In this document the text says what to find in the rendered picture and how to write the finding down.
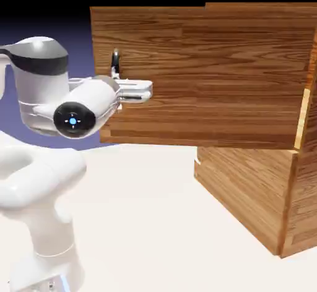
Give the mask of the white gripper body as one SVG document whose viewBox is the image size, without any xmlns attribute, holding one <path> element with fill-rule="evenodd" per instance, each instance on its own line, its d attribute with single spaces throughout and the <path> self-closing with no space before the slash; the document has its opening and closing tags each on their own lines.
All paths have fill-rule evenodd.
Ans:
<svg viewBox="0 0 317 292">
<path fill-rule="evenodd" d="M 153 83 L 149 80 L 116 79 L 122 103 L 143 103 L 151 99 Z"/>
</svg>

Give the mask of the wooden cabinet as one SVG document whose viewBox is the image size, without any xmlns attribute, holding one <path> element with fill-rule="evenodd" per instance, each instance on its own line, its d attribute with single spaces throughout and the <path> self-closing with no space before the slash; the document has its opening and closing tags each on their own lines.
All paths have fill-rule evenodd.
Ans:
<svg viewBox="0 0 317 292">
<path fill-rule="evenodd" d="M 287 201 L 281 258 L 317 246 L 317 2 L 291 3 L 313 16 L 313 45 L 293 148 L 298 153 Z"/>
</svg>

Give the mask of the dark curved metal handle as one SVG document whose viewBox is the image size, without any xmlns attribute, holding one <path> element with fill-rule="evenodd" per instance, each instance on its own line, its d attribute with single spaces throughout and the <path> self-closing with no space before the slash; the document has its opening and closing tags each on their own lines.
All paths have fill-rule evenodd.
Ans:
<svg viewBox="0 0 317 292">
<path fill-rule="evenodd" d="M 114 49 L 111 54 L 111 67 L 118 70 L 120 62 L 120 53 L 118 49 Z"/>
</svg>

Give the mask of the wooden cabinet door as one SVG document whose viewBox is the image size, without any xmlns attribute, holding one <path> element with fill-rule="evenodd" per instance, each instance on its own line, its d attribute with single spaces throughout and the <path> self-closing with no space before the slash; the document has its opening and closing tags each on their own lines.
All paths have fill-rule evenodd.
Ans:
<svg viewBox="0 0 317 292">
<path fill-rule="evenodd" d="M 95 72 L 150 80 L 104 143 L 290 149 L 311 71 L 317 3 L 92 7 Z"/>
<path fill-rule="evenodd" d="M 298 153 L 198 147 L 194 176 L 263 246 L 284 245 L 287 201 Z"/>
</svg>

